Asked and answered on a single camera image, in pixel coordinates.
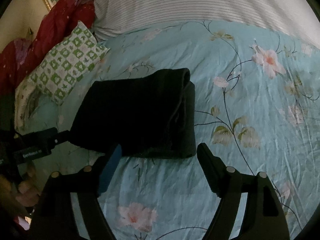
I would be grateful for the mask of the person's left hand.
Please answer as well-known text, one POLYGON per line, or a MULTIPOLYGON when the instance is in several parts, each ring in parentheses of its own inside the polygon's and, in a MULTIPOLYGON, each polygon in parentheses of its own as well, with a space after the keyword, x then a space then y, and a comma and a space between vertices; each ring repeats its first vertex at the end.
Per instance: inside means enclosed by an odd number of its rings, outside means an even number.
POLYGON ((1 212, 5 216, 31 217, 40 195, 33 162, 19 166, 1 165, 1 212))

